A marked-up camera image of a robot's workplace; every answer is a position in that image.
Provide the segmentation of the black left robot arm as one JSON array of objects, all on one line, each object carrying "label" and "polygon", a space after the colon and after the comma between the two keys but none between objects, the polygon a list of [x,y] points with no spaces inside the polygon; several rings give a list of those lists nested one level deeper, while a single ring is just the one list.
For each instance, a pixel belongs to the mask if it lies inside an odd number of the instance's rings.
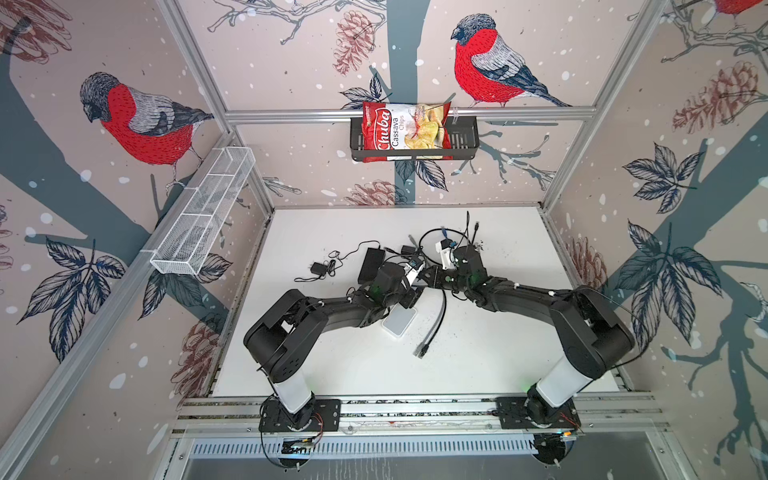
[{"label": "black left robot arm", "polygon": [[400,305],[419,298],[415,283],[424,264],[385,261],[358,279],[342,297],[284,293],[245,333],[243,345],[265,374],[282,410],[292,416],[310,411],[315,395],[301,369],[321,335],[346,328],[366,328]]}]

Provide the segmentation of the black network switch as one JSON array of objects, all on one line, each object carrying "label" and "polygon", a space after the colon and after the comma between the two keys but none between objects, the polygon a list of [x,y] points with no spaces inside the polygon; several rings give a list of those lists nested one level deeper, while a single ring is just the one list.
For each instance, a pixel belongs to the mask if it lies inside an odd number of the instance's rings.
[{"label": "black network switch", "polygon": [[384,263],[384,259],[384,249],[368,248],[357,277],[357,283],[365,285],[372,282],[376,278],[379,268]]}]

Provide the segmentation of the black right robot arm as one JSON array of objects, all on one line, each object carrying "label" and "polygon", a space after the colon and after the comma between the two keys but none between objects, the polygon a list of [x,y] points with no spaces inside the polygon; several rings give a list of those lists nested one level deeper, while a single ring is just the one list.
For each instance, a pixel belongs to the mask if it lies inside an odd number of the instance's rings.
[{"label": "black right robot arm", "polygon": [[544,289],[492,276],[479,251],[469,245],[458,248],[454,257],[451,267],[428,267],[419,278],[431,288],[461,293],[483,310],[533,318],[557,333],[562,357],[527,391],[525,408],[536,423],[548,423],[560,407],[636,345],[634,335],[597,290]]}]

